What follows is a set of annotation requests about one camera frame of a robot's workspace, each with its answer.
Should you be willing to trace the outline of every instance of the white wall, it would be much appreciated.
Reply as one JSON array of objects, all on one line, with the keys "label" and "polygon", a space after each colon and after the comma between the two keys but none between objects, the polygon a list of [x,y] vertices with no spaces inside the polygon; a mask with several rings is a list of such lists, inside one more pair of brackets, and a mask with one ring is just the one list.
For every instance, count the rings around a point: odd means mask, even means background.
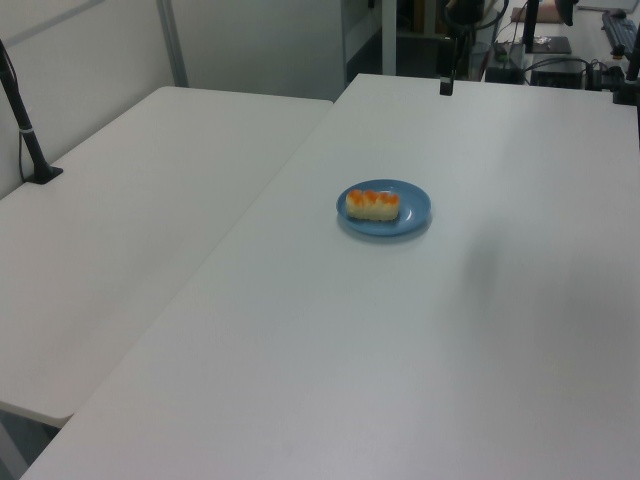
[{"label": "white wall", "polygon": [[344,43],[349,61],[382,28],[382,1],[376,0],[372,9],[367,0],[343,1]]},{"label": "white wall", "polygon": [[336,100],[341,2],[174,0],[189,86]]},{"label": "white wall", "polygon": [[[0,0],[0,12],[16,1]],[[173,85],[155,0],[105,0],[8,52],[49,162],[156,88]],[[17,125],[2,91],[0,198],[20,184],[17,156]],[[30,167],[26,152],[25,160]]]}]

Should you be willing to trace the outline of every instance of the floor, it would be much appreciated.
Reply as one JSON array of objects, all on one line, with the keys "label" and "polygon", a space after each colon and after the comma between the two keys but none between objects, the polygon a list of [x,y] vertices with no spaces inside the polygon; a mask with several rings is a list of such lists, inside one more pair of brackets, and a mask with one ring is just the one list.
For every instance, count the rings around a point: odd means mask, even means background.
[{"label": "floor", "polygon": [[18,480],[58,433],[0,410],[0,480]]},{"label": "floor", "polygon": [[[438,41],[398,37],[396,74],[401,77],[437,78]],[[358,73],[382,74],[382,33],[374,35],[347,63],[347,81]]]}]

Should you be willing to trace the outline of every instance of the white surface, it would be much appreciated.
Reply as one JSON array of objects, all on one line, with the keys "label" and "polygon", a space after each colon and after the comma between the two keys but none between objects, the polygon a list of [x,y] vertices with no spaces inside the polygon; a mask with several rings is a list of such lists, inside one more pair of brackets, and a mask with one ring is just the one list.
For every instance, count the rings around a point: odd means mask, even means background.
[{"label": "white surface", "polygon": [[[359,76],[25,480],[636,478],[635,121]],[[381,177],[426,232],[340,227]]]},{"label": "white surface", "polygon": [[[24,2],[0,0],[0,11],[16,3]],[[7,33],[0,35],[5,39]],[[102,2],[8,50],[50,162],[157,88],[173,84],[155,0]],[[0,198],[20,185],[17,163],[18,127],[1,92]],[[30,164],[25,153],[26,171]]]},{"label": "white surface", "polygon": [[62,425],[330,104],[160,89],[0,202],[0,408]]},{"label": "white surface", "polygon": [[189,85],[336,100],[342,0],[173,2]]},{"label": "white surface", "polygon": [[632,12],[638,5],[638,0],[581,0],[577,5],[579,9],[615,10],[621,8]]}]

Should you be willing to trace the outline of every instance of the black device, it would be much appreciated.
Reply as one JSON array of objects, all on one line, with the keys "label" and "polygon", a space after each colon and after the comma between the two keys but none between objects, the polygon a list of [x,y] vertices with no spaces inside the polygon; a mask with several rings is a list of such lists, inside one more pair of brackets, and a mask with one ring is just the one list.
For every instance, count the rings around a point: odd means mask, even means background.
[{"label": "black device", "polygon": [[620,12],[624,16],[615,15],[616,11],[604,12],[602,14],[602,29],[607,34],[611,48],[614,50],[624,49],[623,52],[617,51],[616,53],[623,53],[627,59],[631,60],[638,29],[631,20],[626,18],[627,14],[624,10],[620,10]]},{"label": "black device", "polygon": [[[525,53],[535,54],[570,54],[571,45],[567,37],[548,37],[548,42],[543,44],[535,43],[536,21],[538,19],[538,0],[527,2],[526,18],[524,19],[524,31],[522,33],[522,43],[525,46]],[[568,25],[573,25],[573,6],[578,0],[555,0],[556,9],[562,21]]]},{"label": "black device", "polygon": [[522,44],[495,44],[494,48],[489,52],[489,59],[484,71],[484,81],[512,85],[523,84],[523,55],[524,48]]},{"label": "black device", "polygon": [[438,42],[438,68],[440,75],[440,94],[452,95],[453,82],[469,71],[469,56],[475,43],[476,32],[497,25],[502,19],[509,0],[503,0],[502,10],[496,18],[486,24],[478,25],[484,16],[484,0],[437,0],[442,19],[449,28],[449,37]]},{"label": "black device", "polygon": [[633,50],[629,56],[629,69],[624,81],[613,92],[613,103],[620,105],[636,105],[640,117],[640,85],[638,85],[638,72],[640,71],[640,35],[636,33]]},{"label": "black device", "polygon": [[[540,62],[545,55],[533,59]],[[551,63],[536,67],[531,71],[531,85],[538,87],[582,89],[582,70],[584,64],[575,57],[566,57],[567,61]]]},{"label": "black device", "polygon": [[2,81],[2,86],[7,94],[7,98],[9,99],[13,115],[16,117],[16,121],[18,122],[20,134],[24,139],[24,143],[29,150],[31,160],[33,161],[33,175],[26,178],[25,181],[44,185],[60,175],[62,173],[62,169],[52,167],[44,159],[44,155],[40,149],[40,144],[38,143],[36,134],[33,131],[31,120],[29,119],[27,110],[22,102],[22,97],[20,96],[18,82],[13,71],[13,66],[11,65],[11,60],[9,59],[9,54],[4,48],[2,40],[0,40],[0,80]]}]

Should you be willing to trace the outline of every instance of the orange topping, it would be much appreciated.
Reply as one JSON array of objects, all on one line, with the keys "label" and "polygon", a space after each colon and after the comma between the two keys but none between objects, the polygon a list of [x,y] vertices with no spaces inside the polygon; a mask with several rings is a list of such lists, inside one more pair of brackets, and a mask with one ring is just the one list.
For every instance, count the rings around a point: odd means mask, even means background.
[{"label": "orange topping", "polygon": [[362,190],[351,190],[347,197],[355,204],[362,205]]},{"label": "orange topping", "polygon": [[389,203],[390,205],[398,205],[400,203],[400,195],[396,193],[390,194],[387,203]]},{"label": "orange topping", "polygon": [[373,190],[367,190],[364,192],[364,196],[367,200],[369,200],[372,203],[375,203],[376,199],[378,198],[378,194],[376,192],[374,192]]}]

